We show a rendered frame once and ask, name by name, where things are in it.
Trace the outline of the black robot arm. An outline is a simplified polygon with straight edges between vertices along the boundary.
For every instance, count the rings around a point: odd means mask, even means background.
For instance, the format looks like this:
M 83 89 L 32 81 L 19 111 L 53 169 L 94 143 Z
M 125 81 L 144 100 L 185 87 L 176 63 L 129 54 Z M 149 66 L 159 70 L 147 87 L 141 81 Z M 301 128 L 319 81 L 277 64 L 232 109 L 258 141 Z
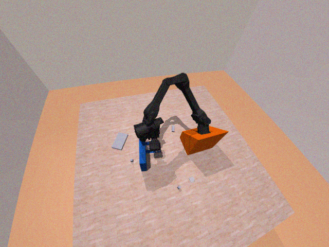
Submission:
M 207 114 L 198 106 L 194 95 L 189 88 L 189 79 L 187 74 L 180 73 L 174 77 L 165 78 L 162 81 L 157 93 L 155 94 L 151 103 L 144 109 L 144 117 L 142 123 L 133 125 L 135 134 L 141 142 L 145 142 L 146 139 L 151 140 L 149 132 L 157 133 L 160 129 L 160 124 L 164 123 L 161 117 L 156 118 L 159 112 L 160 104 L 171 85 L 176 85 L 180 89 L 189 106 L 192 109 L 192 118 L 198 124 L 197 129 L 200 135 L 209 134 L 209 124 L 211 120 L 207 117 Z

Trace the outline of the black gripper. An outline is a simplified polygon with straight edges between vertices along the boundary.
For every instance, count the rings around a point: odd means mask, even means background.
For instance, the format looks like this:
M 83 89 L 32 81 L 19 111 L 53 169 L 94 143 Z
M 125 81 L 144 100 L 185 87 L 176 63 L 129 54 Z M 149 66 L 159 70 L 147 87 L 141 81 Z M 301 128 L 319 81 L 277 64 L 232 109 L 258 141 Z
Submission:
M 159 138 L 159 134 L 160 134 L 160 131 L 158 131 L 157 133 L 149 132 L 150 138 L 151 138 L 151 140 L 153 140 L 153 141 L 149 141 L 150 151 L 160 151 L 161 150 L 160 142 L 157 139 L 157 138 Z

